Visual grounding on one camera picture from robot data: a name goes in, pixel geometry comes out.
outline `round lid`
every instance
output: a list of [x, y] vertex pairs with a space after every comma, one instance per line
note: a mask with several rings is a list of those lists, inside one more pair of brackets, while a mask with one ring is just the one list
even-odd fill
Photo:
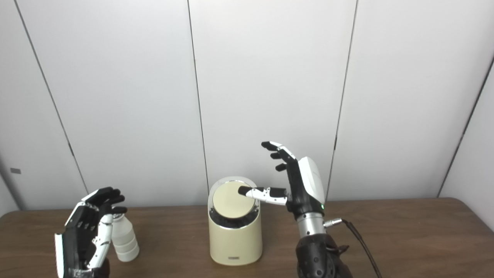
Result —
[[254, 199], [238, 193], [241, 186], [248, 186], [248, 184], [238, 181], [226, 182], [214, 192], [214, 209], [223, 217], [240, 218], [249, 213], [254, 206]]

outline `prosthetic hand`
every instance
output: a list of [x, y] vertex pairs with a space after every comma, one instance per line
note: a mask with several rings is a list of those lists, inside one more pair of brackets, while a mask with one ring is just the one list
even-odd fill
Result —
[[59, 278], [107, 278], [110, 264], [106, 254], [112, 238], [113, 215], [127, 212], [112, 207], [123, 202], [120, 190], [98, 189], [79, 202], [67, 222], [65, 232], [55, 234]]
[[326, 228], [342, 220], [324, 222], [325, 196], [315, 162], [309, 157], [297, 160], [286, 147], [275, 142], [266, 141], [261, 145], [273, 151], [271, 158], [284, 161], [276, 170], [287, 171], [291, 195], [284, 188], [248, 186], [240, 187], [239, 194], [285, 205], [293, 213], [301, 237], [295, 250], [300, 278], [351, 278], [350, 270], [339, 258], [348, 246], [338, 247], [326, 233]]

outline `panel seam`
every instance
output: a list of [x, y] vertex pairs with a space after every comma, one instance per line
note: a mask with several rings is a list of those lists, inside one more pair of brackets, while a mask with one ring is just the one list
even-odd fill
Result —
[[448, 169], [446, 170], [446, 174], [444, 176], [443, 182], [441, 184], [441, 187], [439, 188], [439, 192], [437, 193], [436, 198], [439, 198], [439, 196], [441, 195], [441, 191], [443, 190], [444, 184], [446, 183], [446, 179], [448, 178], [448, 175], [450, 174], [451, 167], [453, 166], [454, 159], [456, 158], [456, 155], [458, 154], [458, 150], [460, 149], [460, 145], [463, 142], [463, 138], [465, 137], [466, 130], [468, 128], [468, 125], [470, 124], [470, 121], [472, 120], [473, 113], [475, 112], [475, 108], [477, 107], [477, 104], [479, 102], [480, 95], [482, 94], [482, 91], [484, 90], [484, 87], [486, 85], [487, 79], [489, 78], [489, 74], [491, 73], [491, 70], [493, 68], [493, 64], [494, 64], [494, 55], [493, 55], [493, 57], [491, 59], [491, 64], [489, 65], [489, 68], [487, 69], [487, 73], [486, 73], [486, 75], [484, 77], [484, 81], [482, 82], [482, 85], [480, 86], [480, 90], [479, 90], [479, 92], [477, 94], [477, 98], [475, 99], [475, 102], [473, 104], [472, 110], [470, 111], [470, 115], [468, 116], [468, 120], [466, 122], [466, 125], [463, 128], [463, 133], [461, 134], [461, 137], [460, 137], [460, 140], [458, 142], [458, 145], [456, 146], [456, 149], [454, 150], [453, 157], [451, 158], [451, 162], [450, 162], [450, 164], [448, 166]]
[[207, 193], [209, 194], [209, 178], [207, 177], [207, 161], [206, 161], [206, 146], [204, 144], [203, 115], [201, 113], [201, 98], [199, 96], [199, 81], [197, 79], [196, 50], [194, 48], [194, 35], [192, 33], [192, 18], [190, 16], [189, 0], [187, 0], [187, 11], [189, 12], [190, 40], [192, 43], [192, 58], [194, 59], [194, 74], [196, 77], [196, 92], [197, 92], [197, 104], [199, 107], [199, 122], [201, 124], [201, 139], [203, 141], [204, 168], [206, 170], [206, 187], [207, 187]]
[[[67, 132], [65, 131], [65, 127], [63, 125], [62, 118], [60, 118], [60, 113], [58, 112], [58, 108], [57, 108], [57, 105], [55, 103], [55, 99], [53, 98], [53, 94], [51, 93], [51, 89], [50, 89], [50, 86], [48, 85], [48, 81], [46, 80], [46, 75], [44, 74], [43, 68], [41, 67], [40, 59], [38, 58], [38, 54], [36, 53], [36, 49], [34, 48], [33, 41], [31, 40], [31, 36], [29, 35], [29, 31], [28, 31], [28, 28], [26, 26], [26, 22], [24, 21], [24, 17], [22, 16], [21, 9], [19, 8], [19, 4], [17, 3], [17, 0], [14, 0], [14, 3], [15, 3], [15, 7], [17, 8], [17, 12], [19, 13], [19, 16], [21, 18], [22, 26], [24, 27], [24, 31], [26, 32], [26, 35], [28, 37], [29, 44], [31, 45], [31, 49], [33, 50], [33, 54], [34, 54], [34, 57], [36, 59], [36, 63], [38, 64], [38, 67], [41, 71], [41, 76], [43, 77], [44, 84], [46, 85], [46, 89], [48, 90], [48, 93], [50, 95], [51, 102], [53, 103], [53, 106], [55, 107], [55, 112], [57, 114], [58, 121], [60, 122], [60, 125], [62, 127], [64, 136], [65, 136], [65, 140], [67, 140], [67, 144], [68, 144], [68, 146], [70, 146], [71, 144], [69, 141], [69, 137], [67, 136]], [[76, 163], [76, 167], [77, 167], [77, 170], [79, 172], [79, 176], [81, 177], [82, 184], [84, 185], [84, 189], [86, 190], [86, 193], [89, 194], [89, 191], [87, 190], [86, 183], [84, 181], [84, 177], [82, 176], [82, 173], [81, 173], [81, 169], [80, 169], [79, 164], [77, 162], [76, 156], [74, 155], [73, 152], [72, 152], [72, 157], [74, 158], [74, 161]]]
[[336, 133], [334, 136], [333, 154], [331, 156], [331, 166], [329, 168], [328, 188], [326, 189], [326, 199], [325, 199], [326, 201], [328, 200], [329, 185], [331, 184], [331, 175], [333, 173], [334, 153], [336, 153], [336, 142], [337, 142], [337, 138], [338, 138], [339, 124], [340, 124], [340, 119], [341, 119], [341, 110], [343, 107], [343, 97], [345, 96], [346, 79], [347, 79], [347, 75], [348, 75], [348, 65], [350, 64], [350, 54], [352, 53], [353, 35], [355, 32], [355, 22], [357, 21], [358, 7], [359, 7], [359, 0], [356, 0], [355, 1], [355, 12], [353, 14], [352, 33], [350, 35], [350, 45], [348, 46], [348, 57], [346, 59], [345, 78], [343, 80], [343, 89], [341, 91], [341, 101], [340, 101], [340, 107], [339, 107], [339, 112], [338, 112], [338, 121], [336, 124]]

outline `white plastic bottle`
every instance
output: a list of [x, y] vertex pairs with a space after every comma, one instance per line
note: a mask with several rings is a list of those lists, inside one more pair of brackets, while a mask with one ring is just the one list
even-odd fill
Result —
[[134, 228], [124, 214], [113, 216], [112, 243], [122, 262], [130, 262], [139, 254]]

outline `cable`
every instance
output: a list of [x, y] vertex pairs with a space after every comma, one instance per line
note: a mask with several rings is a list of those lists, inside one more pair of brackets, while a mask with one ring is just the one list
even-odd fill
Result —
[[371, 255], [371, 252], [369, 251], [369, 248], [367, 248], [366, 243], [364, 242], [364, 239], [362, 236], [359, 234], [359, 231], [353, 226], [351, 222], [346, 221], [345, 219], [341, 219], [343, 223], [352, 231], [353, 235], [357, 238], [357, 240], [360, 242], [362, 247], [364, 248], [367, 256], [369, 257], [370, 263], [372, 264], [372, 267], [374, 268], [375, 274], [377, 275], [378, 278], [382, 278], [381, 272], [379, 271], [379, 268], [377, 268], [377, 264], [374, 261], [374, 258]]

